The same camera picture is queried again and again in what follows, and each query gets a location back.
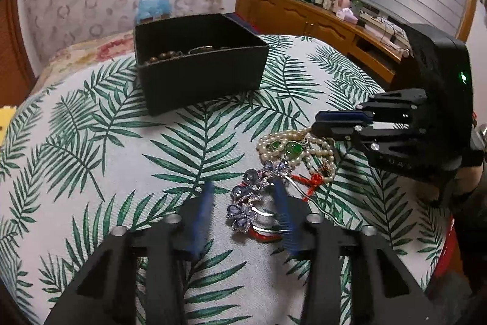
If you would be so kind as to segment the purple jeweled hair comb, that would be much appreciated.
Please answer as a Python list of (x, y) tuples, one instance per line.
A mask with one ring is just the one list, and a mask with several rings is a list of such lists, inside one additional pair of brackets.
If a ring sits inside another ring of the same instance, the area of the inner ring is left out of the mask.
[(307, 204), (316, 202), (314, 195), (319, 187), (334, 181), (336, 165), (333, 156), (319, 160), (316, 166), (308, 157), (305, 163), (308, 176), (294, 173), (295, 165), (287, 158), (276, 162), (267, 160), (258, 170), (245, 171), (242, 182), (231, 190), (231, 203), (227, 207), (226, 218), (235, 233), (244, 233), (264, 243), (281, 239), (276, 211), (263, 207), (265, 196), (271, 193), (272, 179), (281, 179), (284, 186), (295, 189)]

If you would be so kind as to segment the black open jewelry box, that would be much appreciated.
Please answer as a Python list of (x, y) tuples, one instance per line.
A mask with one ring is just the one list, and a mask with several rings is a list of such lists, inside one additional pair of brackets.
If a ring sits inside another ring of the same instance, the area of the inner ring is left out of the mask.
[[(139, 81), (152, 116), (257, 90), (269, 45), (224, 14), (174, 17), (135, 27)], [(189, 55), (210, 45), (213, 51)]]

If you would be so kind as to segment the pink tissue box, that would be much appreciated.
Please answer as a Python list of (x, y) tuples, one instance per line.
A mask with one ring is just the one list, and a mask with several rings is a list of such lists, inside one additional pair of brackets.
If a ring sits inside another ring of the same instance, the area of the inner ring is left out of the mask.
[(356, 25), (358, 22), (358, 18), (354, 15), (353, 11), (350, 8), (337, 10), (336, 17), (353, 25)]

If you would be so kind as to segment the green jade pendant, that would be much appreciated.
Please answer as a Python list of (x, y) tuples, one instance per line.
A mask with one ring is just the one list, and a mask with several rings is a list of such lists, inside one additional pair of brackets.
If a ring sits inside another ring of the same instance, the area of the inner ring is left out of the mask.
[(304, 152), (303, 145), (296, 141), (288, 141), (286, 143), (274, 141), (267, 146), (267, 149), (272, 152), (277, 151), (282, 156), (287, 156), (291, 159), (298, 158)]

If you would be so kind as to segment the palm leaf print tablecloth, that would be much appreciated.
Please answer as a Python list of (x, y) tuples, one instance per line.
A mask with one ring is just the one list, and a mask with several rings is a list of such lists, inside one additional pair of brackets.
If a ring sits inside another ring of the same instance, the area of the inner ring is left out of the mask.
[(297, 324), (310, 265), (233, 232), (234, 188), (265, 143), (303, 133), (322, 110), (380, 91), (331, 45), (268, 35), (260, 89), (152, 117), (123, 52), (28, 98), (1, 146), (1, 279), (41, 324), (116, 226), (147, 228), (215, 184), (211, 235), (182, 268), (191, 324)]

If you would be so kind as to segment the wooden sideboard cabinet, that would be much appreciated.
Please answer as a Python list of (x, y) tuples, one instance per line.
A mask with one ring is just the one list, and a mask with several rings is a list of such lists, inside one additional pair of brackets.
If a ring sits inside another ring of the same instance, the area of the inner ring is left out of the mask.
[(308, 36), (331, 45), (388, 88), (400, 56), (385, 41), (322, 8), (297, 0), (236, 0), (235, 12), (264, 35)]

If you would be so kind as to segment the dark bangle in box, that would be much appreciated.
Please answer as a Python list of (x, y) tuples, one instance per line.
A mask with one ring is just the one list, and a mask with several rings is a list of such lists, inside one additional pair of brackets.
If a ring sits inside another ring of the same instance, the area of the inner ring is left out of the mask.
[(211, 52), (213, 51), (214, 48), (210, 45), (207, 45), (207, 46), (199, 46), (199, 47), (196, 47), (194, 49), (190, 49), (188, 51), (188, 54), (189, 55), (199, 55), (199, 54), (204, 54), (204, 53), (207, 53), (207, 52)]

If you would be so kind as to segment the yellow plush toy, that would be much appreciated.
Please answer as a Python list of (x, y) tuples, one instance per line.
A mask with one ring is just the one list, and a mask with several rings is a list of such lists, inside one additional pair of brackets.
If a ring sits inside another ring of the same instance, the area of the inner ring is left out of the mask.
[(5, 140), (7, 128), (16, 113), (16, 106), (3, 106), (0, 109), (0, 144)]

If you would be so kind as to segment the wooden louvered closet door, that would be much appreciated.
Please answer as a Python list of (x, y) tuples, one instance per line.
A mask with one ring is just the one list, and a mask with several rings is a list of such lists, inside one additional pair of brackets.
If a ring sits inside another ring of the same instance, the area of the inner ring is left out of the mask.
[(0, 106), (21, 105), (35, 83), (22, 38), (17, 0), (1, 0)]

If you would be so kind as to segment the floral bed cover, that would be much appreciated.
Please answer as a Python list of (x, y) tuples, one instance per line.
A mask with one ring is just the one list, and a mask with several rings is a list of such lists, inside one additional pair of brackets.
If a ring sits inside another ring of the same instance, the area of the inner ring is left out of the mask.
[(101, 39), (73, 44), (60, 50), (42, 70), (30, 94), (34, 95), (44, 87), (60, 82), (75, 72), (132, 53), (133, 34), (133, 30), (128, 30)]

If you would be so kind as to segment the blue bag on box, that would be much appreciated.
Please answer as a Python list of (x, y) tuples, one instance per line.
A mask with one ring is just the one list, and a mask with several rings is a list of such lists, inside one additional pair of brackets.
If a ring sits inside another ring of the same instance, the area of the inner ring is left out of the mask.
[(172, 14), (169, 0), (139, 0), (136, 8), (135, 20), (137, 24), (143, 21), (162, 19)]

